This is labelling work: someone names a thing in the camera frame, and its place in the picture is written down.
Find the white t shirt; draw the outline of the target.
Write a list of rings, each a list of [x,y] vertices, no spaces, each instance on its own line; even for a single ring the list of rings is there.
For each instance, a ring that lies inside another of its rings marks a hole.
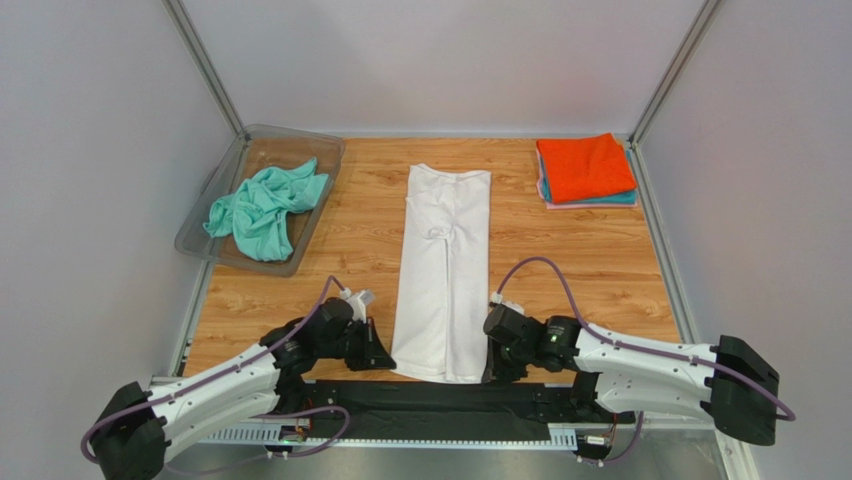
[[[396,373],[482,380],[488,340],[491,174],[410,168],[391,356]]]

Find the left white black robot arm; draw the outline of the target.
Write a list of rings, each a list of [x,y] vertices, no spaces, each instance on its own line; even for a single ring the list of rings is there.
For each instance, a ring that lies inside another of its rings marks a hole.
[[[107,479],[152,479],[189,446],[250,418],[347,418],[335,401],[307,398],[303,376],[320,359],[351,371],[396,366],[364,304],[330,298],[202,373],[149,389],[121,387],[84,435],[82,453]]]

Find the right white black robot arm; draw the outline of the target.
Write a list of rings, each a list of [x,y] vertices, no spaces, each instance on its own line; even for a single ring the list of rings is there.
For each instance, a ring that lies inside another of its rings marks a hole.
[[[583,326],[566,316],[540,322],[504,304],[492,305],[483,331],[486,383],[518,381],[529,367],[572,371],[572,398],[581,405],[693,417],[745,443],[776,442],[780,375],[738,337],[669,343]]]

